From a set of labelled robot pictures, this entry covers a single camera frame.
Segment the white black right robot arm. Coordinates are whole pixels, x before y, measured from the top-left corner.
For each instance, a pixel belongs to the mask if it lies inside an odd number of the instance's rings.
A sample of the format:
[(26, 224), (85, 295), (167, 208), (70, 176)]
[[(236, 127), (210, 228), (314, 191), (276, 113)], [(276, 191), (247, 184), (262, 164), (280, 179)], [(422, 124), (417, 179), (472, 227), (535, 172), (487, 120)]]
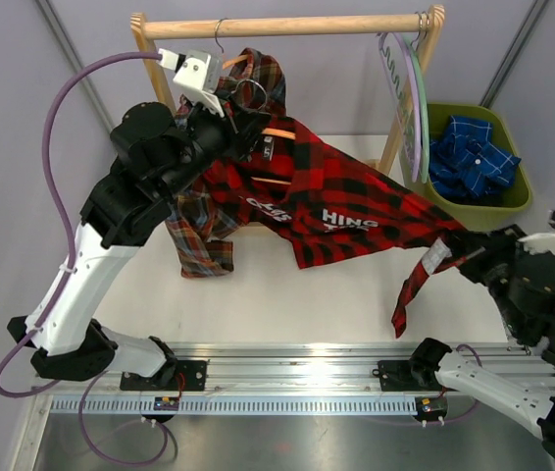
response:
[[(555, 369), (555, 232), (526, 235), (518, 226), (455, 239), (460, 273), (487, 288), (513, 341)], [(471, 396), (540, 440), (555, 459), (555, 394), (533, 392), (432, 338), (409, 361), (411, 382)]]

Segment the orange hanger of red shirt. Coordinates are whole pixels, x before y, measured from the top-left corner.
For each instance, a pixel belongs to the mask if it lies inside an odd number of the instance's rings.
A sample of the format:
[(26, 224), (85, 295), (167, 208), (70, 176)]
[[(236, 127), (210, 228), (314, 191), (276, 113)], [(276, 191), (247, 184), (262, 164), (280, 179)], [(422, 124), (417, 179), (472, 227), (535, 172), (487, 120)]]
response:
[[(267, 93), (266, 89), (260, 83), (258, 83), (256, 80), (254, 80), (252, 78), (243, 78), (243, 79), (239, 80), (237, 82), (235, 88), (234, 88), (233, 93), (236, 93), (237, 90), (244, 83), (251, 83), (253, 86), (257, 87), (258, 89), (260, 89), (263, 92), (263, 94), (264, 94), (264, 103), (259, 108), (259, 110), (262, 110), (263, 108), (265, 108), (266, 104), (267, 104), (267, 101), (268, 101), (268, 98), (269, 98), (269, 94)], [(262, 137), (279, 137), (279, 138), (283, 138), (283, 139), (287, 139), (287, 140), (294, 140), (295, 139), (295, 133), (285, 131), (285, 130), (280, 130), (280, 129), (265, 128), (262, 131)], [(289, 186), (290, 185), (289, 181), (282, 181), (282, 180), (277, 180), (277, 179), (268, 179), (268, 178), (263, 178), (263, 177), (253, 177), (253, 180), (257, 181), (257, 182), (261, 182), (261, 183), (270, 183), (270, 184), (276, 184), (276, 185), (282, 185), (282, 186)]]

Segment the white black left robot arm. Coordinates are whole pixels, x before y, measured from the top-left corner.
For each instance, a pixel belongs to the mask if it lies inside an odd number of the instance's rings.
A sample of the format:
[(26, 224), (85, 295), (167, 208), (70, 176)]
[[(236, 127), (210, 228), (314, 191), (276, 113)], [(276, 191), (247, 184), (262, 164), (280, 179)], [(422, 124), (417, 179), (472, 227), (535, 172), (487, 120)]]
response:
[(183, 128), (166, 105), (141, 103), (112, 130), (116, 160), (80, 211), (66, 264), (41, 305), (7, 326), (18, 344), (32, 348), (39, 377), (84, 382), (119, 372), (129, 390), (177, 386), (178, 360), (165, 342), (116, 333), (94, 313), (126, 263), (171, 215), (175, 198), (214, 162), (248, 156), (271, 119), (229, 99), (217, 103), (218, 113), (195, 104)]

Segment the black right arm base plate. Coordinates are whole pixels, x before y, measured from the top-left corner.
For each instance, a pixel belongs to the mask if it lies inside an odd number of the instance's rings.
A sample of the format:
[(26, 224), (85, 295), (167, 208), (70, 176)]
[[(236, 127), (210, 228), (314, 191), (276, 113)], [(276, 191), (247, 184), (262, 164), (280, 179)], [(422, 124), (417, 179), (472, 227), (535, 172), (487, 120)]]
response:
[(381, 360), (374, 375), (380, 389), (387, 393), (439, 391), (437, 385), (421, 385), (412, 375), (408, 360)]

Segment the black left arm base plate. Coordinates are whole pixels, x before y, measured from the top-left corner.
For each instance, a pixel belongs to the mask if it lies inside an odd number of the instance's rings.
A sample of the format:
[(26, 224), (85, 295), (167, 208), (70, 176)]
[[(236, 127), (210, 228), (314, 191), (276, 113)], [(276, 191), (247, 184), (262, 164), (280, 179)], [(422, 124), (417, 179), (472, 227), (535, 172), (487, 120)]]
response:
[(208, 362), (205, 360), (178, 360), (165, 365), (150, 378), (133, 373), (123, 373), (120, 390), (124, 392), (203, 392), (207, 378)]

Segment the red black checked shirt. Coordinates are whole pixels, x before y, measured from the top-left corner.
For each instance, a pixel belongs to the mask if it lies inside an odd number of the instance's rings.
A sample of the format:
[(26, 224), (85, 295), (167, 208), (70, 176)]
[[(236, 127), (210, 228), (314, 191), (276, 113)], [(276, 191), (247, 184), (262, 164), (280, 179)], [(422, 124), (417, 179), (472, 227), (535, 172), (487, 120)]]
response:
[(452, 216), (375, 168), (275, 117), (248, 160), (219, 160), (203, 180), (240, 223), (288, 240), (301, 269), (390, 248), (451, 249), (467, 235)]

